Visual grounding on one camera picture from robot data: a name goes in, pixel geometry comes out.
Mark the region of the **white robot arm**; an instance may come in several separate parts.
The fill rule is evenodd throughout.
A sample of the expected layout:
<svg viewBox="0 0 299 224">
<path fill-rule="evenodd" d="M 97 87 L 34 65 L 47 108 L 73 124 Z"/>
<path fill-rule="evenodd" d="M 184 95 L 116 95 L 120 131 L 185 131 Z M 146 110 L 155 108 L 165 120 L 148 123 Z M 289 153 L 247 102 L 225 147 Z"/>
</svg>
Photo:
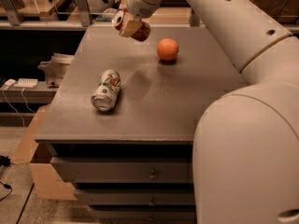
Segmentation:
<svg viewBox="0 0 299 224">
<path fill-rule="evenodd" d="M 250 0 L 186 0 L 246 87 L 199 120 L 198 224 L 298 224 L 298 39 Z"/>
</svg>

